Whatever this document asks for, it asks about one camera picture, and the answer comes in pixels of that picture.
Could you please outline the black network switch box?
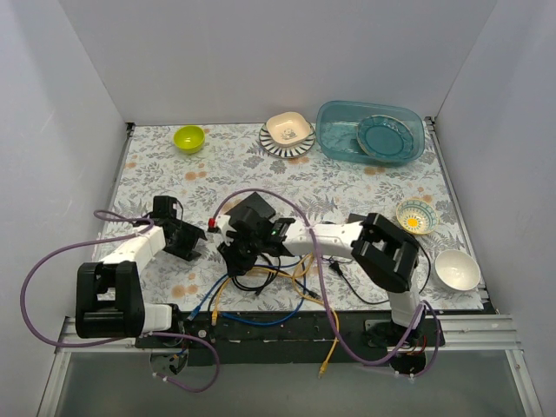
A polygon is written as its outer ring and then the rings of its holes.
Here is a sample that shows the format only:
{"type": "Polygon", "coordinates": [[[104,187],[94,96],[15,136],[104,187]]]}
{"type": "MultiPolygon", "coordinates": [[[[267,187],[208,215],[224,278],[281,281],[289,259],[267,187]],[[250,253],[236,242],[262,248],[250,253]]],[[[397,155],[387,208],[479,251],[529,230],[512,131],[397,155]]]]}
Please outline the black network switch box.
{"type": "Polygon", "coordinates": [[[275,210],[257,192],[251,193],[226,212],[231,226],[241,223],[251,228],[269,224],[275,214],[275,210]]]}

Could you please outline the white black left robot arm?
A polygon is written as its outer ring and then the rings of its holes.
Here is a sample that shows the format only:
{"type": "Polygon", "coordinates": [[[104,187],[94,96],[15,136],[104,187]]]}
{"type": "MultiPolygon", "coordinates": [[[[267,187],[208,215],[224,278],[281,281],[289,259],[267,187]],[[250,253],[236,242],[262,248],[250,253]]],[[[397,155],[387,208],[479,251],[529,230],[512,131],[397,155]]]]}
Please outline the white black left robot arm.
{"type": "Polygon", "coordinates": [[[143,300],[141,272],[164,251],[184,261],[200,256],[195,250],[203,230],[182,220],[182,204],[158,195],[153,209],[133,221],[134,235],[98,262],[85,262],[77,271],[76,332],[79,337],[138,337],[155,332],[163,346],[178,346],[185,327],[176,319],[177,307],[143,300]]]}

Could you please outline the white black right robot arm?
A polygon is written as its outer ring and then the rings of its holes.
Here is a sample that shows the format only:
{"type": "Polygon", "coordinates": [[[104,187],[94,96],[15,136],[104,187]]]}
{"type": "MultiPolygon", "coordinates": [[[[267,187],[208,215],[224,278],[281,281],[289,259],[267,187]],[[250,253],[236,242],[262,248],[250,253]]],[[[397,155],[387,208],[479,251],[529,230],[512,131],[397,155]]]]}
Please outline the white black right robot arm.
{"type": "Polygon", "coordinates": [[[323,255],[352,259],[373,284],[387,292],[394,338],[399,343],[413,345],[425,333],[416,314],[422,310],[419,289],[412,283],[419,245],[383,215],[372,213],[356,222],[309,227],[293,218],[272,222],[247,206],[217,215],[208,226],[210,232],[222,236],[218,252],[231,276],[245,275],[262,254],[294,257],[318,248],[316,259],[323,255]]]}

